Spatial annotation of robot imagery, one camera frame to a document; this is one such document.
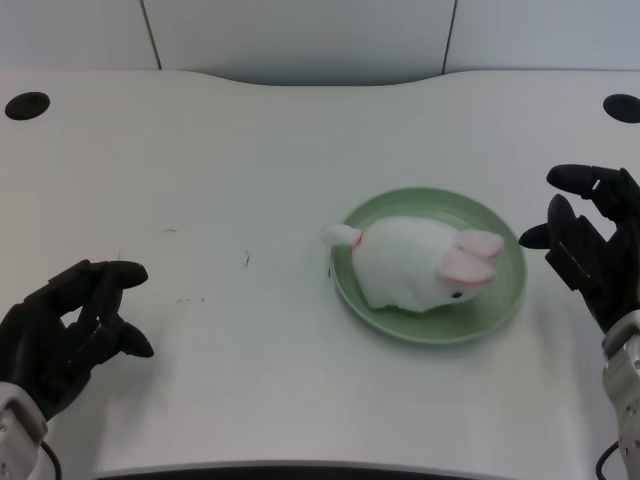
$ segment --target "white plush rabbit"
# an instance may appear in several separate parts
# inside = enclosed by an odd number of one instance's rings
[[[335,225],[322,239],[330,247],[351,245],[369,307],[414,312],[475,297],[496,275],[483,259],[497,258],[504,244],[500,235],[417,217],[384,218],[366,232]]]

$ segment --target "cable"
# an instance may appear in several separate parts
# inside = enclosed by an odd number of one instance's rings
[[[44,450],[44,453],[46,453],[51,460],[51,463],[53,463],[53,469],[56,471],[56,480],[62,480],[62,467],[60,466],[58,457],[56,457],[56,454],[53,453],[53,450],[47,442],[43,441],[40,446],[42,447],[42,450]]]
[[[611,454],[615,452],[617,449],[618,449],[618,442],[611,445],[609,448],[607,448],[604,451],[602,455],[600,455],[600,458],[596,462],[596,477],[598,477],[598,480],[607,480],[607,478],[602,474],[602,467],[604,466],[604,462],[606,462],[607,459],[611,456]]]

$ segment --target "pink inner ear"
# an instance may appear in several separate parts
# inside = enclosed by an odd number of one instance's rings
[[[481,258],[498,258],[504,246],[500,235],[482,230],[463,230],[454,242],[459,249]]]
[[[451,248],[442,258],[440,275],[464,285],[485,285],[496,278],[496,271],[482,260],[457,248]]]

